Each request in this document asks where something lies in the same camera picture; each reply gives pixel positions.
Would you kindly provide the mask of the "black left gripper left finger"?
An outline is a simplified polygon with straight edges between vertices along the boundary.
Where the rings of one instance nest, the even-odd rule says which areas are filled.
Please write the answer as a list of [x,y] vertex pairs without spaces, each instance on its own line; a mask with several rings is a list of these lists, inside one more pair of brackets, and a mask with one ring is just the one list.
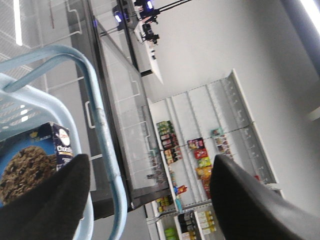
[[89,157],[78,154],[49,179],[0,209],[0,238],[73,239],[89,188]]

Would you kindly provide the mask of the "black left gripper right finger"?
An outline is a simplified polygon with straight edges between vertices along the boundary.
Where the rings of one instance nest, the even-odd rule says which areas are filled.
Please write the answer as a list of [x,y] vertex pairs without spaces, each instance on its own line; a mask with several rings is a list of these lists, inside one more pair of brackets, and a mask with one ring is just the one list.
[[318,240],[320,219],[283,199],[227,156],[214,158],[210,195],[227,240]]

